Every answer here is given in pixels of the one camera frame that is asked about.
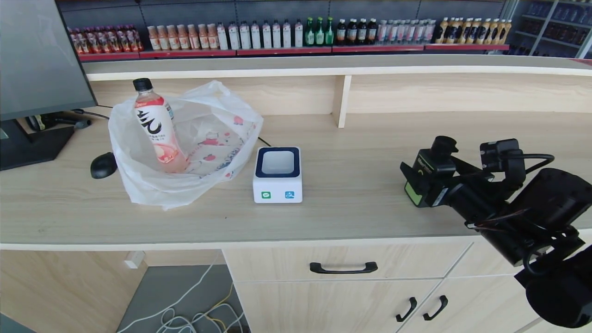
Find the black bottle cap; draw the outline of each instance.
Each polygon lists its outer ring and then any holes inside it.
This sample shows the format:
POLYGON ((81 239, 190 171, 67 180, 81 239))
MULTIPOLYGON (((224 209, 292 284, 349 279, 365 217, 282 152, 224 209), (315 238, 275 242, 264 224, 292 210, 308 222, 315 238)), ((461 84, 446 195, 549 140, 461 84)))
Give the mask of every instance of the black bottle cap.
POLYGON ((135 79, 132 82, 134 84, 134 88, 136 89, 136 91, 145 91, 152 89, 152 82, 150 81, 150 79, 141 78, 135 79))

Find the green glass bottle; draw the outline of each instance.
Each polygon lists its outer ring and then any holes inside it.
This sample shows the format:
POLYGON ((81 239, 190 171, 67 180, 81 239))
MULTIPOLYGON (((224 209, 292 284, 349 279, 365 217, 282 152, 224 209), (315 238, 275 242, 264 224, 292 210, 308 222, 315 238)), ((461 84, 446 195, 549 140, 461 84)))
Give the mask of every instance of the green glass bottle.
POLYGON ((323 45, 323 44, 325 44, 325 33, 323 32, 323 18, 322 17, 317 18, 317 27, 318 27, 317 33, 314 35, 316 45, 323 45))
POLYGON ((327 17, 327 29, 325 30, 325 45, 333 45, 333 18, 327 17))
POLYGON ((304 33, 304 40, 306 46, 314 45, 314 32, 313 32, 313 18, 309 17, 306 22, 306 32, 304 33))

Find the gray floor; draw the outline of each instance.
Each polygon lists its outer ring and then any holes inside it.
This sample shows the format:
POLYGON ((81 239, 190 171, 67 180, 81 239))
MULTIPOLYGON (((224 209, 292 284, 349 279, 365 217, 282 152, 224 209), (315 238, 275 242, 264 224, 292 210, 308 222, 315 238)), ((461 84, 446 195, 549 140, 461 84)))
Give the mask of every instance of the gray floor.
MULTIPOLYGON (((200 279, 207 268, 208 266, 148 268, 136 290, 136 294, 127 308, 118 330, 136 319, 152 315, 177 301, 200 279)), ((213 266, 202 283, 174 307, 175 315, 182 315, 191 320, 196 313, 209 310, 213 305, 226 297, 231 284, 232 278, 226 265, 213 266)), ((239 298, 236 296, 234 289, 227 303, 232 305, 236 313, 240 316, 243 310, 240 307, 239 298)), ((236 317, 234 317, 228 308, 217 309, 211 313, 210 317, 223 321, 227 326, 236 320, 236 317)), ((241 323, 243 326, 247 326, 247 321, 244 317, 241 319, 241 323)), ((126 333, 152 333, 156 332, 160 326, 160 315, 158 315, 134 324, 126 330, 126 333)), ((194 327, 200 333, 219 333, 219 330, 206 319, 201 319, 194 327)), ((171 329, 167 332, 174 333, 178 331, 177 329, 171 329)))

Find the computer monitor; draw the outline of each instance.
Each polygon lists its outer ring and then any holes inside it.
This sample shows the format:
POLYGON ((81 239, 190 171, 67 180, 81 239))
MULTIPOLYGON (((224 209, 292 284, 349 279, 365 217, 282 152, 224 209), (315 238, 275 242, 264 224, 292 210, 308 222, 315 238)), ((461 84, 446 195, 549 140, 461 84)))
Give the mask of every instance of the computer monitor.
POLYGON ((0 1, 0 169, 51 161, 72 127, 28 135, 17 118, 96 106, 55 0, 0 1))

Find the counter top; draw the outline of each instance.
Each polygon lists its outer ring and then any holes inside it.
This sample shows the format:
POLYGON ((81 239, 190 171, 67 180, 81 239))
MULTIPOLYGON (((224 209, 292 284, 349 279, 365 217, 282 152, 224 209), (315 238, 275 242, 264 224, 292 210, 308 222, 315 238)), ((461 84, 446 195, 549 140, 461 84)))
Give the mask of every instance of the counter top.
POLYGON ((398 73, 526 73, 592 76, 565 58, 502 55, 367 55, 160 59, 84 63, 89 81, 398 73))
MULTIPOLYGON (((0 242, 2 249, 100 251, 475 236, 449 207, 415 208, 400 162, 448 135, 458 141, 457 156, 478 165, 480 143, 516 137, 525 153, 554 154, 552 167, 592 181, 591 128, 592 114, 574 113, 351 114, 345 129, 331 115, 268 116, 261 137, 302 150, 302 204, 255 204, 252 157, 235 180, 164 212, 132 204, 118 172, 91 178, 91 161, 111 150, 107 122, 97 120, 55 161, 0 173, 0 242)), ((592 228, 592 212, 574 225, 592 228)))

